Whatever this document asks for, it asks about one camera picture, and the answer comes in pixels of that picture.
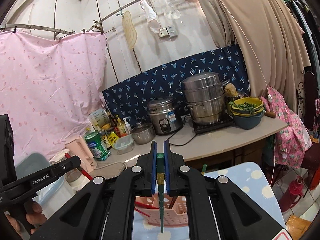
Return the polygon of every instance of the light blue table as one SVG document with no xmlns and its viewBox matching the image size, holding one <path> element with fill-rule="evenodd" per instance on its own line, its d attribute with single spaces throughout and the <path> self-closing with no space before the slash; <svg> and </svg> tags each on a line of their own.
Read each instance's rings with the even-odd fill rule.
<svg viewBox="0 0 320 240">
<path fill-rule="evenodd" d="M 272 216 L 281 226 L 285 228 L 285 223 L 278 202 L 263 175 L 260 167 L 256 163 L 241 163 L 231 168 L 206 173 L 205 176 L 216 178 L 226 175 L 239 188 L 261 206 L 270 216 Z M 133 240 L 188 240 L 188 227 L 164 228 L 163 234 L 160 227 L 149 225 L 144 221 L 143 216 L 135 211 L 133 222 Z"/>
</svg>

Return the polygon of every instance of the white wall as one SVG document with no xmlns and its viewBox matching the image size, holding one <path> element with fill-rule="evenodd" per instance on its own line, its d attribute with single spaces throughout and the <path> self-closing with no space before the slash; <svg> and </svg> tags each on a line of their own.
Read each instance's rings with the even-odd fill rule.
<svg viewBox="0 0 320 240">
<path fill-rule="evenodd" d="M 8 23 L 33 24 L 53 28 L 56 0 L 27 0 Z M 57 0 L 56 29 L 79 32 L 83 29 L 79 0 Z M 29 30 L 33 35 L 53 40 L 53 32 Z"/>
<path fill-rule="evenodd" d="M 124 6 L 133 0 L 119 0 Z M 209 32 L 209 25 L 198 0 L 168 0 L 181 13 L 178 20 L 168 20 L 164 17 L 164 0 L 152 0 L 162 27 L 174 26 L 178 37 L 170 39 L 150 31 L 144 11 L 139 3 L 126 8 L 132 15 L 132 21 L 137 31 L 137 42 L 134 46 L 142 71 L 152 69 L 182 57 L 191 56 L 203 51 L 216 49 Z M 101 17 L 119 8 L 117 0 L 98 0 Z M 53 27 L 55 0 L 28 0 L 10 23 L 33 24 Z M 96 0 L 58 0 L 56 9 L 56 28 L 79 32 L 93 25 L 93 20 L 99 20 Z M 124 31 L 122 17 L 112 16 L 103 22 L 104 31 L 113 27 L 116 31 L 108 32 L 109 52 L 119 82 L 140 73 L 138 62 L 132 50 L 129 50 Z M 31 30 L 33 35 L 53 39 L 53 33 Z M 108 55 L 104 77 L 104 88 L 117 83 L 114 70 Z"/>
<path fill-rule="evenodd" d="M 133 0 L 119 0 L 124 6 Z M 137 42 L 134 46 L 137 59 L 142 71 L 152 69 L 173 60 L 187 57 L 203 51 L 216 49 L 209 32 L 209 25 L 197 0 L 168 0 L 181 13 L 178 20 L 167 20 L 164 15 L 164 0 L 152 0 L 156 13 L 159 16 L 162 27 L 169 25 L 178 30 L 178 37 L 160 39 L 157 34 L 148 28 L 144 11 L 139 3 L 127 7 L 132 16 L 134 27 L 137 31 Z M 101 17 L 119 8 L 117 0 L 98 0 Z M 99 20 L 96 0 L 82 0 L 81 11 L 83 24 L 86 29 L 92 26 L 92 20 Z M 134 54 L 129 50 L 125 40 L 121 16 L 112 16 L 103 22 L 104 31 L 112 27 L 116 31 L 107 33 L 109 51 L 112 58 L 119 82 L 140 73 Z M 107 61 L 107 75 L 105 76 L 105 87 L 116 84 L 116 78 L 112 69 L 111 61 Z"/>
</svg>

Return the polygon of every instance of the curtain rod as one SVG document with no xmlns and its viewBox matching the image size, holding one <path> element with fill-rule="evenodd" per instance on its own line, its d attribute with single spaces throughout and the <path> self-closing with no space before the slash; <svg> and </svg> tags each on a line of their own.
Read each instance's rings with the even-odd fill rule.
<svg viewBox="0 0 320 240">
<path fill-rule="evenodd" d="M 103 21 L 105 21 L 106 19 L 110 18 L 111 16 L 113 16 L 113 15 L 116 14 L 117 12 L 120 12 L 120 10 L 123 10 L 123 9 L 127 8 L 128 6 L 133 5 L 133 4 L 135 4 L 135 3 L 137 3 L 137 2 L 140 2 L 140 1 L 142 1 L 142 0 L 134 0 L 134 1 L 132 1 L 131 3 L 128 3 L 128 4 L 124 5 L 124 6 L 122 6 L 121 8 L 115 10 L 114 12 L 108 14 L 106 17 L 104 17 L 103 19 L 101 19 L 100 21 L 98 21 L 95 25 L 93 25 L 93 26 L 92 26 L 90 29 L 88 29 L 87 31 L 91 31 L 94 27 L 98 26 L 99 24 L 101 24 L 101 23 L 102 23 Z"/>
<path fill-rule="evenodd" d="M 5 29 L 12 29 L 14 27 L 17 27 L 18 29 L 33 29 L 33 30 L 42 30 L 42 31 L 49 31 L 49 32 L 55 32 L 55 33 L 62 33 L 66 35 L 71 35 L 74 32 L 67 32 L 65 30 L 59 30 L 59 29 L 54 29 L 50 27 L 44 27 L 44 26 L 39 26 L 39 25 L 32 25 L 32 24 L 6 24 L 4 26 L 0 26 L 0 30 L 5 30 Z"/>
</svg>

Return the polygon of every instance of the pink curtain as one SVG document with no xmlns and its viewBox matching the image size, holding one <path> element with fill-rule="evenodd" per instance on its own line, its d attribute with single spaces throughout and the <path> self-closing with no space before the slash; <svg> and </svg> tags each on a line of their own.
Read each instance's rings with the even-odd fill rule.
<svg viewBox="0 0 320 240">
<path fill-rule="evenodd" d="M 0 114 L 10 118 L 15 163 L 32 152 L 50 159 L 101 107 L 106 37 L 77 33 L 50 41 L 3 32 L 0 57 Z"/>
</svg>

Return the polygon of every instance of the wall switch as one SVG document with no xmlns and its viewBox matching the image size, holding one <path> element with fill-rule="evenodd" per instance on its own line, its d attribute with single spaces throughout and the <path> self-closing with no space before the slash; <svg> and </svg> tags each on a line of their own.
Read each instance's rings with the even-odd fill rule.
<svg viewBox="0 0 320 240">
<path fill-rule="evenodd" d="M 159 37 L 160 37 L 160 38 L 166 37 L 166 36 L 168 36 L 168 35 L 169 35 L 169 34 L 168 34 L 168 31 L 167 31 L 166 28 L 162 28 L 162 29 L 160 30 L 160 33 L 159 33 Z"/>
<path fill-rule="evenodd" d="M 168 26 L 166 29 L 168 31 L 170 38 L 174 38 L 178 36 L 178 32 L 174 27 Z"/>
</svg>

